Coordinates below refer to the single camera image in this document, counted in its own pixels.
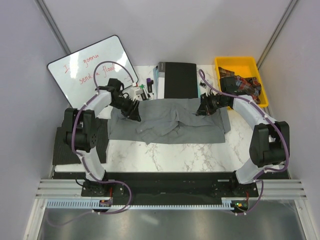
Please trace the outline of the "grey long sleeve shirt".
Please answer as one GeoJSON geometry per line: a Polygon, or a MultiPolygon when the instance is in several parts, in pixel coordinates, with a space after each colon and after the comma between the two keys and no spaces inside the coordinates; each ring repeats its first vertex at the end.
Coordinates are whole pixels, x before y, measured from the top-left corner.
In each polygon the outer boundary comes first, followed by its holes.
{"type": "Polygon", "coordinates": [[[146,144],[220,144],[231,130],[228,111],[218,109],[212,115],[196,115],[199,98],[141,101],[141,121],[130,120],[113,108],[107,123],[110,140],[146,144]]]}

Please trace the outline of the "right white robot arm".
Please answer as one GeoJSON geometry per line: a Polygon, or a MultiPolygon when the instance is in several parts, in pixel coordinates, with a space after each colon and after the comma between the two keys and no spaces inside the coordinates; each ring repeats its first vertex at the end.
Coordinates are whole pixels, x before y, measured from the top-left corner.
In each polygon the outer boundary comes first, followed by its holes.
{"type": "Polygon", "coordinates": [[[286,121],[277,121],[260,108],[250,95],[233,95],[217,90],[206,80],[203,70],[199,76],[208,88],[216,92],[200,96],[197,116],[209,116],[218,109],[230,107],[252,129],[249,159],[234,172],[229,191],[235,197],[247,191],[247,184],[257,181],[264,173],[281,173],[290,161],[290,127],[286,121]]]}

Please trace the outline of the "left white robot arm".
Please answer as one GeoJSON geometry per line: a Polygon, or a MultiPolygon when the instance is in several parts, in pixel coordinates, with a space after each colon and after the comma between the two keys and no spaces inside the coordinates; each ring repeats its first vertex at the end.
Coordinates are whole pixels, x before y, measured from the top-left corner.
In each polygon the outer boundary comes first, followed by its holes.
{"type": "Polygon", "coordinates": [[[112,185],[108,183],[98,152],[97,115],[106,107],[112,106],[127,119],[140,122],[139,101],[125,97],[124,84],[111,78],[106,86],[98,86],[95,95],[81,108],[67,108],[62,127],[65,130],[63,141],[79,158],[85,169],[82,195],[104,197],[111,195],[112,185]]]}

